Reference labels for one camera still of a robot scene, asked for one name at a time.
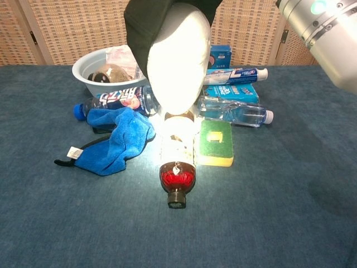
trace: toothpaste box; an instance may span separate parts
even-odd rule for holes
[[[203,87],[203,94],[208,97],[259,103],[259,96],[252,84],[206,85]]]
[[[228,69],[232,55],[229,45],[211,45],[208,69]]]

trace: red bottle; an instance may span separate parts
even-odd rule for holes
[[[160,181],[169,208],[185,208],[186,194],[194,187],[194,115],[165,115]]]

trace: blue microfiber cloth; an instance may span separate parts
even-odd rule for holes
[[[56,164],[89,170],[101,176],[117,173],[126,168],[125,161],[139,155],[147,142],[155,136],[148,120],[133,109],[125,107],[118,110],[91,109],[87,123],[92,127],[116,125],[108,138],[83,146],[83,152],[71,164],[55,160]]]

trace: brown bottle cap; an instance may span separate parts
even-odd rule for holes
[[[186,208],[186,197],[182,192],[171,192],[167,194],[169,208]]]

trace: yellow sponge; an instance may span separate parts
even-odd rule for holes
[[[210,166],[231,166],[233,140],[230,123],[204,120],[201,123],[197,163]]]

